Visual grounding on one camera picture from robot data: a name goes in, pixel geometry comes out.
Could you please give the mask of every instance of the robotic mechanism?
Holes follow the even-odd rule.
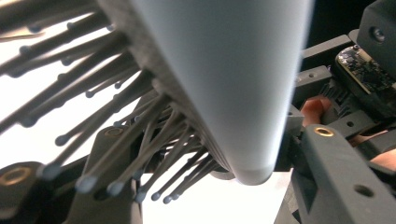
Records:
[[[54,161],[0,171],[0,222],[142,223],[148,190],[191,154],[152,200],[190,169],[164,203],[208,174],[259,185],[293,167],[276,223],[394,223],[396,174],[370,159],[396,147],[395,12],[393,0],[35,0],[1,7],[1,35],[84,17],[21,47],[0,65],[0,76],[84,59],[3,119],[0,133],[16,123],[31,127],[83,92],[92,97],[136,78],[56,139],[65,150]],[[53,53],[106,27],[107,35]],[[332,102],[323,125],[303,128],[299,109],[319,95]],[[129,116],[96,135],[88,157],[64,165],[138,99]],[[381,134],[354,147],[347,141],[374,133]],[[143,173],[153,175],[141,184]]]

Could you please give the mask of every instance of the brass insert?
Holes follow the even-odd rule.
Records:
[[[334,132],[330,131],[327,128],[316,128],[315,133],[322,135],[324,137],[331,137],[334,135]]]
[[[31,173],[29,167],[17,167],[0,176],[0,185],[10,186],[20,183]]]

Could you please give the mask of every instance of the rounded cylinder tip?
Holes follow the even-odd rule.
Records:
[[[122,192],[124,185],[121,182],[113,182],[107,186],[107,193],[111,196],[117,196]]]
[[[160,198],[161,198],[161,193],[159,193],[159,192],[155,192],[151,195],[151,200],[154,202],[159,200]]]
[[[166,196],[165,198],[163,198],[163,203],[165,203],[165,204],[169,204],[171,201],[172,201],[171,196]]]
[[[53,180],[61,172],[61,166],[59,164],[50,163],[42,165],[37,169],[37,177],[44,180]]]
[[[76,183],[76,190],[79,193],[88,193],[93,189],[96,182],[97,178],[95,176],[82,176]]]

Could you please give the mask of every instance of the metal rod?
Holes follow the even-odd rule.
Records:
[[[171,167],[173,164],[175,164],[176,161],[178,161],[186,151],[189,151],[190,148],[193,146],[196,146],[196,144],[199,143],[199,138],[194,137],[191,139],[190,142],[188,140],[190,139],[190,136],[194,133],[194,130],[191,128],[188,128],[180,137],[178,142],[175,144],[174,148],[169,152],[169,154],[165,157],[163,162],[160,164],[160,166],[157,168],[157,170],[154,172],[154,174],[151,176],[151,178],[148,180],[147,183],[145,183],[143,186],[141,186],[134,197],[134,200],[137,203],[142,203],[146,195],[149,191],[149,189],[154,185],[155,181],[158,180],[158,178],[163,175],[163,173],[166,172],[169,167]]]
[[[126,82],[129,78],[131,77],[124,77],[123,79],[121,79],[120,81],[118,81],[116,84],[114,84],[114,88],[119,89],[121,88],[122,84],[124,82]]]
[[[83,175],[76,184],[78,192],[89,192],[96,184],[99,176],[111,165],[117,162],[120,152],[128,150],[132,142],[142,133],[146,125],[154,119],[160,111],[163,110],[171,102],[170,98],[165,94],[160,95],[148,107],[146,113],[134,125],[129,127],[119,140],[107,151],[99,162],[97,162],[91,170]]]
[[[202,172],[205,167],[213,160],[212,156],[208,154],[204,160],[197,166],[192,172],[187,175],[183,181],[165,198],[163,198],[163,203],[170,203],[172,200],[176,200],[178,198],[177,193],[183,189],[187,184],[200,172]]]
[[[92,0],[17,1],[0,8],[0,34],[70,9],[95,4]]]
[[[8,129],[11,125],[16,122],[20,122],[24,127],[31,127],[35,124],[33,119],[21,120],[30,111],[36,109],[50,97],[57,92],[63,90],[72,82],[83,76],[86,72],[90,71],[93,67],[99,64],[104,59],[116,54],[126,45],[126,40],[123,35],[114,36],[113,39],[109,40],[101,49],[94,53],[91,57],[78,64],[72,70],[70,70],[64,76],[58,78],[52,85],[47,87],[45,90],[40,92],[36,97],[30,100],[28,103],[20,107],[10,116],[0,122],[0,133]]]
[[[59,174],[61,165],[114,113],[151,90],[152,76],[141,74],[131,85],[92,115],[81,134],[54,161],[42,167],[41,178],[51,180]]]
[[[156,124],[157,124],[157,120],[158,120],[158,117],[159,117],[160,115],[158,115],[156,118],[154,118],[153,120],[151,120],[151,121],[148,123],[148,126],[146,127],[146,129],[144,130],[144,135],[143,135],[142,142],[141,142],[141,144],[140,144],[138,156],[142,155],[143,151],[147,148],[147,146],[148,146],[149,143],[151,142],[152,137],[153,137],[154,132],[155,132],[155,127],[156,127]],[[134,179],[134,180],[140,180],[140,177],[143,175],[143,173],[144,173],[144,171],[145,171],[145,169],[146,169],[146,166],[149,164],[149,161],[150,161],[150,160],[151,160],[151,159],[149,159],[148,161],[146,161],[146,163],[142,166],[142,168],[140,168],[138,171],[136,171],[136,172],[133,174],[133,179]]]
[[[30,23],[27,25],[27,28],[32,33],[38,33],[54,24],[60,23],[62,21],[68,21],[75,17],[82,16],[88,13],[93,13],[95,11],[98,11],[99,9],[100,8],[94,2],[92,2],[92,4],[73,7],[63,13],[52,14],[48,17],[43,18],[42,20]]]
[[[198,161],[205,153],[207,152],[206,148],[201,147],[201,149],[199,149],[197,151],[197,153],[195,153],[194,156],[192,156],[190,159],[187,160],[186,164],[183,165],[183,167],[181,167],[177,173],[175,173],[171,179],[168,180],[168,182],[166,182],[162,188],[160,188],[157,192],[155,192],[152,196],[151,196],[151,200],[152,201],[157,201],[158,199],[161,198],[161,195],[167,190],[169,189],[169,187],[171,187],[184,173],[186,173],[188,170],[190,170],[190,168],[195,164],[196,161]]]
[[[145,104],[139,106],[138,108],[136,108],[131,114],[129,114],[128,116],[126,116],[123,119],[120,119],[119,121],[114,122],[114,127],[120,127],[122,125],[123,122],[132,119],[140,114],[142,114],[143,112],[145,112],[145,110],[151,105],[151,103],[153,103],[154,99],[149,100],[148,102],[146,102]]]
[[[52,109],[63,105],[68,100],[78,96],[85,90],[96,86],[97,84],[113,77],[116,74],[126,73],[135,74],[139,70],[137,63],[134,62],[134,57],[129,52],[124,52],[118,58],[105,65],[100,70],[94,72],[90,76],[84,78],[75,85],[69,87],[67,90],[56,94],[47,102],[39,106],[37,109],[29,113],[28,119],[38,120]]]
[[[114,34],[103,35],[103,36],[95,38],[94,40],[91,40],[87,43],[78,45],[71,49],[64,50],[57,54],[50,55],[48,57],[46,57],[44,55],[43,57],[29,61],[25,64],[21,64],[21,66],[16,67],[14,70],[10,70],[8,72],[8,75],[11,77],[21,77],[24,73],[26,73],[28,71],[34,70],[38,67],[41,67],[41,66],[44,66],[44,65],[47,65],[50,63],[57,62],[61,59],[69,57],[70,55],[77,55],[79,58],[82,58],[84,56],[87,56],[87,55],[97,51],[99,48],[102,47],[102,44],[106,43],[108,41],[108,39],[110,39],[113,35]]]
[[[182,125],[184,125],[185,117],[178,112],[172,116],[163,129],[158,133],[158,135],[150,142],[149,145],[143,150],[142,154],[139,156],[128,166],[128,168],[120,175],[117,180],[113,181],[111,184],[107,186],[107,192],[112,195],[118,195],[124,185],[125,182],[131,178],[131,176],[141,168],[158,150],[161,149],[161,146],[169,141],[169,138],[172,134],[180,129]]]
[[[211,161],[201,172],[193,177],[192,180],[190,180],[183,187],[175,191],[174,194],[171,195],[172,200],[177,200],[178,197],[180,197],[180,195],[184,193],[184,191],[189,189],[191,186],[196,184],[198,181],[200,181],[202,178],[204,178],[206,175],[208,175],[210,172],[214,171],[217,168],[219,168],[218,163],[216,161]]]
[[[131,77],[135,73],[124,72],[124,73],[121,73],[119,76],[111,77],[108,80],[106,80],[106,81],[102,82],[101,84],[97,85],[93,90],[85,91],[85,96],[87,98],[92,98],[96,93],[98,93],[99,91],[102,91],[105,88],[111,86],[113,83],[117,82],[118,80],[122,79],[123,77]]]
[[[52,49],[56,49],[63,44],[69,43],[73,39],[86,35],[108,25],[108,20],[103,13],[93,13],[91,16],[77,21],[73,27],[59,35],[50,37],[27,48],[19,56],[0,65],[0,76],[10,70],[16,69],[35,57],[38,57]]]

